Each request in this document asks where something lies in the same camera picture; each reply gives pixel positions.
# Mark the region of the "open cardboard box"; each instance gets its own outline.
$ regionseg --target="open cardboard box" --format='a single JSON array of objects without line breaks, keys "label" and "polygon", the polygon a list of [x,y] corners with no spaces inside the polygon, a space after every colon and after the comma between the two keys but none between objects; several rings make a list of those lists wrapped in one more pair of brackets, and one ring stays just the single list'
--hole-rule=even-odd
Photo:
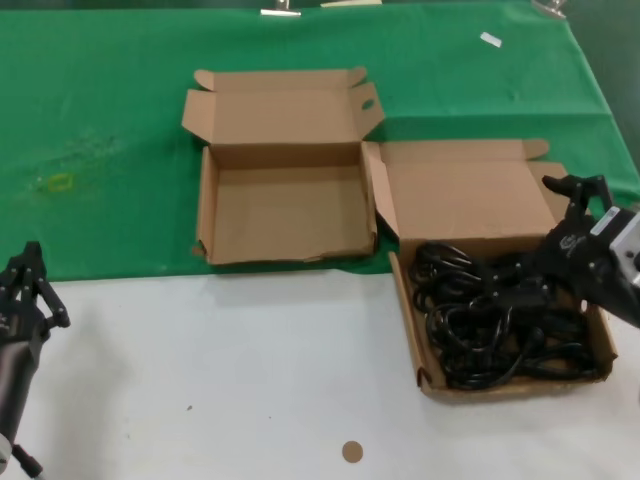
[{"label": "open cardboard box", "polygon": [[366,70],[213,73],[182,124],[202,157],[197,240],[210,264],[314,261],[374,251],[361,140],[384,118]]},{"label": "open cardboard box", "polygon": [[[542,185],[543,175],[566,175],[562,165],[531,162],[548,151],[544,140],[455,140],[367,143],[378,212],[396,232],[391,254],[415,378],[422,392],[448,398],[479,398],[549,392],[590,382],[516,378],[491,390],[447,387],[423,315],[411,302],[407,270],[426,240],[452,244],[479,257],[530,251],[564,217],[567,199]],[[616,351],[600,309],[589,307],[590,341],[599,378],[607,378]]]}]

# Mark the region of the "box lid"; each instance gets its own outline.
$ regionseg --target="box lid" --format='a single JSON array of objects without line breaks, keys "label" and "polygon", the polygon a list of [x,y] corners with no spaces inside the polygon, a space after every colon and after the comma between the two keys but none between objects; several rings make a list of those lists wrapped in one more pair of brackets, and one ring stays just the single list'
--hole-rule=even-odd
[{"label": "box lid", "polygon": [[184,128],[211,144],[347,143],[384,118],[364,68],[215,73],[189,90]]},{"label": "box lid", "polygon": [[525,161],[547,153],[544,140],[389,142],[365,148],[376,208],[400,240],[528,237],[556,223]]}]

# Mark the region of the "robotic arm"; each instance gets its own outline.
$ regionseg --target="robotic arm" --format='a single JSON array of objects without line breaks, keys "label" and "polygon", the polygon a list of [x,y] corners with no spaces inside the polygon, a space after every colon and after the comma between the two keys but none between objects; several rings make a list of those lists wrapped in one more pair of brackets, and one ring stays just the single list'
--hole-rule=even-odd
[{"label": "robotic arm", "polygon": [[[640,214],[614,206],[602,176],[544,177],[543,183],[569,197],[569,206],[534,253],[535,270],[640,328]],[[592,198],[606,210],[598,222],[587,211]]]},{"label": "robotic arm", "polygon": [[[50,317],[38,309],[38,296]],[[40,244],[28,242],[0,272],[0,474],[12,453],[30,477],[42,471],[14,442],[42,345],[52,328],[69,325],[66,308],[47,282]]]}]

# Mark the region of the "black cable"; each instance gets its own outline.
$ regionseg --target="black cable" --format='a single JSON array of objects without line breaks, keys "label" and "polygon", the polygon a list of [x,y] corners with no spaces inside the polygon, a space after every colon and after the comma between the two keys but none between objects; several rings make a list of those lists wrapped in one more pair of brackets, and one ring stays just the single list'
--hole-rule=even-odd
[{"label": "black cable", "polygon": [[41,476],[43,471],[42,465],[40,465],[35,458],[25,452],[20,445],[15,444],[11,453],[13,458],[18,461],[20,467],[29,478],[43,478]]},{"label": "black cable", "polygon": [[486,389],[514,376],[596,376],[586,318],[554,306],[555,285],[535,274],[528,255],[481,261],[426,242],[416,250],[409,277],[449,387]]}]

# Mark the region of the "white table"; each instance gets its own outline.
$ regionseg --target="white table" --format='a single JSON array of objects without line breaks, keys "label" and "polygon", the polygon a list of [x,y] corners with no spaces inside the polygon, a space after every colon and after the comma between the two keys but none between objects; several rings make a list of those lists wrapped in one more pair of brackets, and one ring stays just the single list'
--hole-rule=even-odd
[{"label": "white table", "polygon": [[[18,434],[48,480],[640,478],[640,331],[618,320],[606,383],[449,406],[415,386],[390,275],[55,288],[72,327]],[[26,478],[15,461],[2,477]]]}]

